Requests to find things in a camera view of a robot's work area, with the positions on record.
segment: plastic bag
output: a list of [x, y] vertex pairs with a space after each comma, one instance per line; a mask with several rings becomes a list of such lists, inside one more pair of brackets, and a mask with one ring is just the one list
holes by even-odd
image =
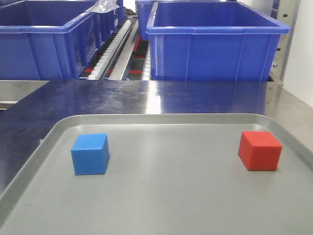
[[93, 7], [88, 9], [89, 12], [107, 13], [119, 8], [116, 0], [99, 0]]

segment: white wall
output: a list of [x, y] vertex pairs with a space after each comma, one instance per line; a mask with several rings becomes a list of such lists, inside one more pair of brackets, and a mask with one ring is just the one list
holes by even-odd
[[313, 0], [301, 0], [284, 88], [313, 107]]
[[273, 0], [238, 0], [270, 16]]
[[132, 9], [134, 12], [136, 12], [135, 0], [124, 0], [124, 7]]

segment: plastic bin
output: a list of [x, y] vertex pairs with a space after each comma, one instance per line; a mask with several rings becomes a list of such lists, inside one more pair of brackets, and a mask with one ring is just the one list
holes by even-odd
[[98, 13], [101, 41], [106, 42], [115, 30], [114, 11]]
[[267, 81], [289, 29], [240, 2], [156, 2], [147, 24], [152, 78]]
[[[146, 27], [153, 3], [155, 3], [156, 1], [165, 1], [165, 0], [136, 0], [139, 35], [141, 35], [142, 40], [149, 40], [149, 35], [146, 33]], [[192, 0], [167, 0], [167, 1], [192, 1]], [[202, 1], [220, 1], [220, 0], [202, 0]]]
[[119, 8], [116, 9], [117, 22], [118, 22], [118, 25], [121, 25], [121, 23], [125, 19], [125, 15], [124, 15], [124, 1], [123, 0], [117, 0], [116, 3], [117, 3], [117, 5], [119, 5]]
[[101, 47], [96, 1], [24, 0], [0, 7], [0, 79], [78, 78]]

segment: red cube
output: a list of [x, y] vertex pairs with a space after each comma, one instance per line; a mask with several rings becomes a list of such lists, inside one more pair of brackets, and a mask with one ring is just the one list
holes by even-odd
[[268, 131], [243, 131], [238, 155], [247, 170], [275, 171], [282, 148]]

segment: tray rim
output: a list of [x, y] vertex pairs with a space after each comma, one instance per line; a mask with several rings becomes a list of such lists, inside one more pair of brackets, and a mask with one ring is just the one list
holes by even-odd
[[[274, 135], [279, 136], [283, 142], [287, 143], [289, 148], [298, 155], [299, 159], [302, 160], [311, 171], [313, 171], [313, 152], [311, 152], [301, 141], [294, 137], [293, 134], [286, 130], [276, 120], [260, 114], [201, 113], [74, 115], [58, 121], [52, 127], [44, 140], [39, 144], [39, 146], [35, 149], [32, 155], [15, 175], [13, 180], [6, 187], [2, 195], [0, 195], [0, 230], [5, 224], [7, 218], [10, 216], [15, 205], [18, 203], [23, 193], [28, 188], [28, 185], [36, 176], [41, 165], [47, 159], [48, 153], [53, 149], [55, 145], [54, 136], [57, 136], [57, 139], [59, 139], [67, 129], [78, 125], [96, 125], [95, 123], [92, 123], [92, 121], [98, 117], [102, 117], [103, 120], [108, 120], [109, 123], [107, 123], [107, 125], [252, 124], [264, 126], [270, 129]], [[236, 117], [237, 119], [235, 119], [236, 121], [229, 121], [234, 120], [234, 118], [231, 119], [229, 117]]]

